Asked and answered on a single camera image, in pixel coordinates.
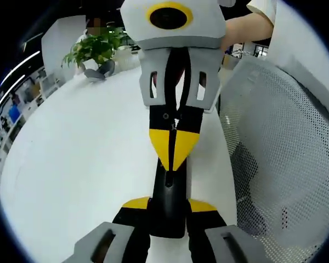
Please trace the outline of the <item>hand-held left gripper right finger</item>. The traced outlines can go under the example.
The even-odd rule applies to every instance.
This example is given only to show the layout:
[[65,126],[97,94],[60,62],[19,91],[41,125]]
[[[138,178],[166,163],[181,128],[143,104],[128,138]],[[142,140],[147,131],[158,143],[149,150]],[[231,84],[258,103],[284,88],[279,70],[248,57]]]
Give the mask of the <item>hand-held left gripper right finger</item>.
[[262,243],[236,225],[227,225],[207,202],[188,200],[186,224],[193,262],[266,262]]

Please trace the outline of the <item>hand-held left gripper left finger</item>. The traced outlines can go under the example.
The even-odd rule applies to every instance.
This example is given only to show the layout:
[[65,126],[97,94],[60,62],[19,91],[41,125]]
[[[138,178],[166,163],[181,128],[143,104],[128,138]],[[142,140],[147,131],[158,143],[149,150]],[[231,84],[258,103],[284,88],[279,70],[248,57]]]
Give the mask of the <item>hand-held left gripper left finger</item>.
[[132,199],[112,222],[103,222],[75,243],[65,262],[145,262],[150,248],[150,197]]

